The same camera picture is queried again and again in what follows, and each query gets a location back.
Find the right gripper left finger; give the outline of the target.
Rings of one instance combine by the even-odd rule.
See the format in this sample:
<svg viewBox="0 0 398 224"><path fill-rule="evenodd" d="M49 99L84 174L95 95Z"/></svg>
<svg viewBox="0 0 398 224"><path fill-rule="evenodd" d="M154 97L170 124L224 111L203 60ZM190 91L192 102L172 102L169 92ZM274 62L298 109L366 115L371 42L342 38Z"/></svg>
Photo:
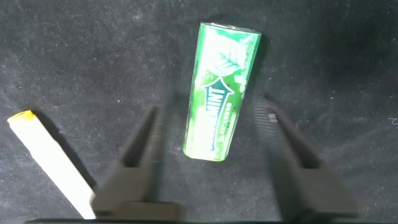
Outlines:
<svg viewBox="0 0 398 224"><path fill-rule="evenodd" d="M181 206L157 199L164 149L165 106L151 107L133 129L91 207L99 220L179 220Z"/></svg>

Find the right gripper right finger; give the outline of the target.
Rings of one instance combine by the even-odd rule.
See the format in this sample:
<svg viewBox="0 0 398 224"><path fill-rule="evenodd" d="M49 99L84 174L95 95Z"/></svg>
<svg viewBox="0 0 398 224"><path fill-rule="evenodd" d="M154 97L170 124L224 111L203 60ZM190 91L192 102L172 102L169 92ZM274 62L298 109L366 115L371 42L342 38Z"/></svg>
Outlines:
<svg viewBox="0 0 398 224"><path fill-rule="evenodd" d="M254 104L254 124L284 220L356 218L358 203L315 146L271 100Z"/></svg>

